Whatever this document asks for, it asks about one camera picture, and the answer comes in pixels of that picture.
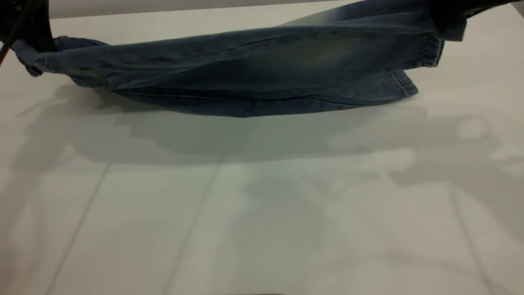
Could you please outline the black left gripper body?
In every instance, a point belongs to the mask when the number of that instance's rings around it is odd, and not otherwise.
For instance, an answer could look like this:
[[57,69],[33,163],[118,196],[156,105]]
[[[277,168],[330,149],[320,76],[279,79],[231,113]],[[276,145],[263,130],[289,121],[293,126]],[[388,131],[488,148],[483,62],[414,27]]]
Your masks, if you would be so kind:
[[54,52],[48,0],[2,0],[0,39],[9,47],[25,40],[39,52]]

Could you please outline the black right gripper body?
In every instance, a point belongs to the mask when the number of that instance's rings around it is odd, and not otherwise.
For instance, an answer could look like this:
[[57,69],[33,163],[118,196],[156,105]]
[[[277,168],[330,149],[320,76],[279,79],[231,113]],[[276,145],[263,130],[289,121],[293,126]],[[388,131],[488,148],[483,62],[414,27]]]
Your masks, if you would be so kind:
[[518,0],[433,0],[431,18],[436,25],[445,26],[513,2]]

